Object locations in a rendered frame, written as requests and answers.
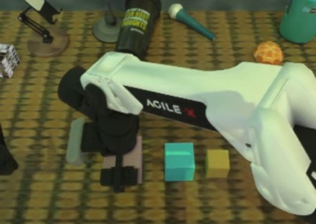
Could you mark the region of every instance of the lamp base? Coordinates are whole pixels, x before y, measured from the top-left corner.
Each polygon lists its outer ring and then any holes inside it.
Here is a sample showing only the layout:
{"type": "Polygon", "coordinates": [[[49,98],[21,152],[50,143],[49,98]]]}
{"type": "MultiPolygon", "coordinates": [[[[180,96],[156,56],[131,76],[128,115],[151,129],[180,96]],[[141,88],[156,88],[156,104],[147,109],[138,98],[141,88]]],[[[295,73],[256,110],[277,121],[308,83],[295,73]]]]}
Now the lamp base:
{"type": "Polygon", "coordinates": [[[106,23],[105,18],[101,18],[95,22],[92,27],[92,34],[101,42],[115,43],[119,37],[120,24],[122,18],[117,17],[117,23],[115,25],[109,25],[106,23]]]}
{"type": "Polygon", "coordinates": [[[60,55],[69,45],[69,36],[62,30],[57,28],[48,28],[49,33],[54,40],[52,43],[43,43],[42,36],[33,33],[30,40],[27,42],[28,50],[37,57],[54,57],[60,55]]]}

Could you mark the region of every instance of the orange ball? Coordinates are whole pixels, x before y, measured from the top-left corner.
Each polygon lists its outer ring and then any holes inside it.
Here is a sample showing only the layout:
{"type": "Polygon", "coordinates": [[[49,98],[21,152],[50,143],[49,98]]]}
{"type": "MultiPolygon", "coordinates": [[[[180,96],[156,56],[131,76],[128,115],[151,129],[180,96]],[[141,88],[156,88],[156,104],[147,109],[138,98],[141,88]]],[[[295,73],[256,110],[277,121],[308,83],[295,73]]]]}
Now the orange ball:
{"type": "Polygon", "coordinates": [[[284,53],[278,44],[273,41],[260,43],[252,52],[256,62],[279,65],[284,60],[284,53]]]}

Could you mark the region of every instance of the woven mat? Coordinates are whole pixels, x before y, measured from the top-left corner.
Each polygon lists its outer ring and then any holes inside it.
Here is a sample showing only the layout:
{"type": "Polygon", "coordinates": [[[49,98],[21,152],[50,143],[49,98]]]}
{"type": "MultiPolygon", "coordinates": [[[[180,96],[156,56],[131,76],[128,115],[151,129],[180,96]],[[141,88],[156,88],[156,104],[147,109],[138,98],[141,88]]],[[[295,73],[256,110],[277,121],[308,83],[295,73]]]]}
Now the woven mat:
{"type": "MultiPolygon", "coordinates": [[[[316,67],[316,42],[285,42],[277,33],[277,12],[191,12],[217,36],[209,41],[162,14],[147,60],[201,70],[227,69],[253,61],[252,49],[262,41],[280,44],[286,60],[316,67]]],[[[81,115],[61,103],[56,88],[63,74],[79,65],[89,68],[113,49],[99,43],[91,25],[101,13],[64,12],[59,25],[68,31],[69,48],[59,57],[36,58],[26,42],[31,31],[18,12],[0,12],[0,42],[17,48],[21,64],[11,79],[0,81],[0,121],[20,169],[0,178],[1,224],[298,224],[298,217],[274,208],[254,186],[249,163],[219,134],[151,115],[141,115],[144,183],[113,194],[99,185],[102,158],[92,154],[86,165],[65,163],[70,122],[81,115]],[[193,182],[165,183],[163,144],[193,142],[193,182]],[[228,149],[227,179],[204,175],[206,149],[228,149]]],[[[40,21],[35,13],[32,18],[40,21]]]]}

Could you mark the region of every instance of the small yellow block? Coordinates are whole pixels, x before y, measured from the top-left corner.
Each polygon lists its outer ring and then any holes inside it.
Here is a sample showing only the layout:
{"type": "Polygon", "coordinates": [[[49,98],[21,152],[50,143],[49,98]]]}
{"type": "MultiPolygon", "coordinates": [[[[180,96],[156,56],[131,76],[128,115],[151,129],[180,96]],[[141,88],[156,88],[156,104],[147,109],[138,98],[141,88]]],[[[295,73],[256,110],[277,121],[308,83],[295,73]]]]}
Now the small yellow block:
{"type": "Polygon", "coordinates": [[[206,177],[226,178],[230,170],[229,152],[222,149],[211,149],[206,152],[206,177]]]}

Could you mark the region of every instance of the black tumbler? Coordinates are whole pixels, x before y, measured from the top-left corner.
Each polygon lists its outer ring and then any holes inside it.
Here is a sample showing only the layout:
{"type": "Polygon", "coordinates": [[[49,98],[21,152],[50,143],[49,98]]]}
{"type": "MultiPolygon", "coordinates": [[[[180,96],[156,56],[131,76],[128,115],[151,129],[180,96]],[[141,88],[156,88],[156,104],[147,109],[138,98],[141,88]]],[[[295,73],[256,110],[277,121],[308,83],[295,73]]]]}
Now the black tumbler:
{"type": "Polygon", "coordinates": [[[143,60],[160,16],[160,0],[126,0],[115,51],[143,60]]]}

